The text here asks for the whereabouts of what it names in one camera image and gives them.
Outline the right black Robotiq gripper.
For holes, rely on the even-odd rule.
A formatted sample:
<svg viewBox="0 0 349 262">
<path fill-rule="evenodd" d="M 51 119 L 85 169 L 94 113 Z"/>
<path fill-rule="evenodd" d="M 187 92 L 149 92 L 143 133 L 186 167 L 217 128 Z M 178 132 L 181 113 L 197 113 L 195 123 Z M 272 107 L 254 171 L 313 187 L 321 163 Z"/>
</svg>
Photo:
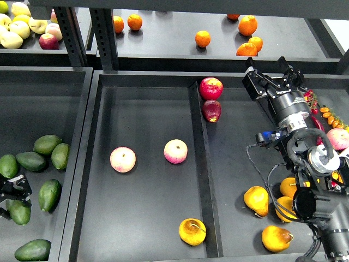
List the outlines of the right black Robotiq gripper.
<svg viewBox="0 0 349 262">
<path fill-rule="evenodd" d="M 246 60 L 246 72 L 242 83 L 252 101 L 265 97 L 275 99 L 295 91 L 308 91 L 304 86 L 305 77 L 300 70 L 289 65 L 284 56 L 279 57 L 278 64 L 284 75 L 271 78 L 255 67 L 252 57 Z"/>
</svg>

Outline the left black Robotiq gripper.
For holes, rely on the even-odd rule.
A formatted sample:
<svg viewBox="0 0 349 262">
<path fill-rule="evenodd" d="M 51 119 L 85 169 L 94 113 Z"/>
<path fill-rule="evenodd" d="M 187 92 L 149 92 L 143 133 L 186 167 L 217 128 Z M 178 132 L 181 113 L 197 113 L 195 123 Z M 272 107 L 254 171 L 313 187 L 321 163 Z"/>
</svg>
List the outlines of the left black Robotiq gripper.
<svg viewBox="0 0 349 262">
<path fill-rule="evenodd" d="M 32 194 L 32 189 L 25 175 L 19 175 L 9 180 L 1 179 L 1 202 L 11 199 L 27 203 Z M 0 208 L 0 216 L 11 220 L 11 215 L 8 210 Z"/>
</svg>

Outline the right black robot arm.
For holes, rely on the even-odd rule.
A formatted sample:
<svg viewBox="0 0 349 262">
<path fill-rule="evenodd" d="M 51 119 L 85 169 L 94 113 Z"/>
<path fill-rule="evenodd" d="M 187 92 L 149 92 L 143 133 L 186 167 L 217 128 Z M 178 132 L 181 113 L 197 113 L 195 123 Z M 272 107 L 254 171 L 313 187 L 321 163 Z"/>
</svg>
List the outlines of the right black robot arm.
<svg viewBox="0 0 349 262">
<path fill-rule="evenodd" d="M 312 261 L 319 248 L 326 261 L 348 261 L 348 152 L 338 152 L 325 131 L 307 125 L 311 110 L 304 98 L 304 76 L 283 57 L 278 62 L 283 75 L 270 77 L 248 58 L 242 81 L 275 124 L 274 131 L 256 134 L 256 146 L 278 150 L 295 176 L 291 207 L 276 200 L 273 204 L 284 218 L 312 230 L 312 245 L 300 261 Z"/>
</svg>

